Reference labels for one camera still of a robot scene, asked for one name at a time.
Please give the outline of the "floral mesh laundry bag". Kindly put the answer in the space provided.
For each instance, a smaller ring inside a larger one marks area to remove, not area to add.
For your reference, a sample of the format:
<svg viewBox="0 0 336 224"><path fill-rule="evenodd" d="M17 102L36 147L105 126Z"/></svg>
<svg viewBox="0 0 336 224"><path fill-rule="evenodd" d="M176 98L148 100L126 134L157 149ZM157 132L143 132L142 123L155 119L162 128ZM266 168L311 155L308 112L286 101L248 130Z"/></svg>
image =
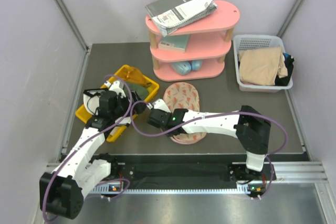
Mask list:
<svg viewBox="0 0 336 224"><path fill-rule="evenodd" d="M175 109L189 109L199 112L200 98L197 89L186 82L177 82L170 85L164 92L163 100L173 112ZM177 144L191 145L199 142L206 133L180 134L172 136L171 140Z"/></svg>

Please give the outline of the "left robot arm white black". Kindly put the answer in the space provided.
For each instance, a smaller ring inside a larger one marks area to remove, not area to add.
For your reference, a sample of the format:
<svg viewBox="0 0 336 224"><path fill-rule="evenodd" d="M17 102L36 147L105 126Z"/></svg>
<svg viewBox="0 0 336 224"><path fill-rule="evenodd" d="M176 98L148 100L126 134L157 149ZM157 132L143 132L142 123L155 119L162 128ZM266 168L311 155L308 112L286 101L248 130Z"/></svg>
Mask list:
<svg viewBox="0 0 336 224"><path fill-rule="evenodd" d="M131 113L140 113L131 108L140 97L135 91L121 88L99 89L95 95L98 100L90 109L90 118L77 144L53 172L45 172L39 180L44 215L75 219L91 190L103 179L114 180L119 174L112 161L92 157L116 127L131 123Z"/></svg>

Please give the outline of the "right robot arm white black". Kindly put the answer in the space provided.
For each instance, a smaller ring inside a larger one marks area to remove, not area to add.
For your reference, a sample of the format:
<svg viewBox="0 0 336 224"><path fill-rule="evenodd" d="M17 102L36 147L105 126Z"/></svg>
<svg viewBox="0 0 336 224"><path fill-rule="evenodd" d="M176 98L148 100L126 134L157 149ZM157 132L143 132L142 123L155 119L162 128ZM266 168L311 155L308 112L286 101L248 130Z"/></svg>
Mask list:
<svg viewBox="0 0 336 224"><path fill-rule="evenodd" d="M167 135L212 133L234 137L246 151L245 174L252 180L264 174L264 160L268 153L271 122L260 117L252 107L243 105L230 115L175 109L166 112L152 109L147 123Z"/></svg>

